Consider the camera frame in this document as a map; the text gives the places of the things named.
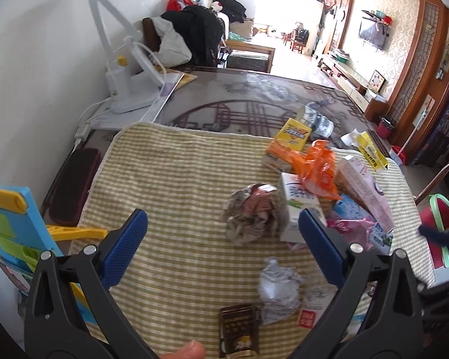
red label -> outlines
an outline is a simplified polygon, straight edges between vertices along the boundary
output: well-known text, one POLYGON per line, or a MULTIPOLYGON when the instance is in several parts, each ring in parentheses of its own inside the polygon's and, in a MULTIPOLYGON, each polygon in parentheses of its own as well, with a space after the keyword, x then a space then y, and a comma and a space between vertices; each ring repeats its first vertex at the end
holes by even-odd
POLYGON ((302 310, 299 314, 299 324, 298 326, 302 328, 311 329, 314 326, 314 321, 316 319, 316 312, 309 310, 302 310))

yellow packaging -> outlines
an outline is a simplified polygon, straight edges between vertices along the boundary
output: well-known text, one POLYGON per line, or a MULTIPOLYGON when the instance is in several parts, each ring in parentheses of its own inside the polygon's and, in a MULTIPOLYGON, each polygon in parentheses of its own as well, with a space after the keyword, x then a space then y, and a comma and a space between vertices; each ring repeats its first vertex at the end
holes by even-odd
POLYGON ((292 172, 292 164, 286 161, 286 156, 283 155, 282 150, 278 149, 273 143, 279 142, 280 148, 302 151, 310 133, 311 129, 309 127, 306 127, 294 118, 290 118, 274 137, 261 163, 278 173, 292 172))
POLYGON ((354 130, 341 137, 341 140, 345 145, 357 147, 359 152, 364 155, 376 173, 381 174, 387 170, 389 166, 387 159, 381 151, 374 146, 374 142, 367 132, 359 133, 357 130, 354 130))

blue package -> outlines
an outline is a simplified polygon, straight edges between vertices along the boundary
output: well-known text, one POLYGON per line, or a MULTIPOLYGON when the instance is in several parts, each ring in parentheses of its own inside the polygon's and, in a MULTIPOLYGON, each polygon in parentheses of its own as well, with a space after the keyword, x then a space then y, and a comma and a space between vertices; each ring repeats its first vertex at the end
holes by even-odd
POLYGON ((331 213, 334 220, 369 220, 376 225, 371 230, 369 240, 383 255, 389 255, 393 243, 393 233, 386 234, 376 219, 366 209, 346 194, 341 194, 341 200, 337 201, 331 213))

white power adapter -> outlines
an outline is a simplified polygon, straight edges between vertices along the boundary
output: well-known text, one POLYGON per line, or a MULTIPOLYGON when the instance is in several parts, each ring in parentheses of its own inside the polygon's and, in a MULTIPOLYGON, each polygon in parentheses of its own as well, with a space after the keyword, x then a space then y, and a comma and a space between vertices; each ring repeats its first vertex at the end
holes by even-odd
POLYGON ((78 145, 81 142, 85 142, 88 138, 88 135, 90 135, 91 127, 90 123, 82 124, 78 127, 77 132, 75 133, 75 146, 73 148, 73 151, 75 151, 78 147, 78 145))

pink carton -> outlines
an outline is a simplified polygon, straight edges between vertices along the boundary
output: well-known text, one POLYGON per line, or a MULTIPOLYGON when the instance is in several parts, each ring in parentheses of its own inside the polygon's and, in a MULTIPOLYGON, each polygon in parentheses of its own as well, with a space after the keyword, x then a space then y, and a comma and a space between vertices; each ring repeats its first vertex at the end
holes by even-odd
POLYGON ((386 196, 362 161, 353 155, 342 158, 336 169, 336 184, 366 207, 387 234, 394 229, 386 196))

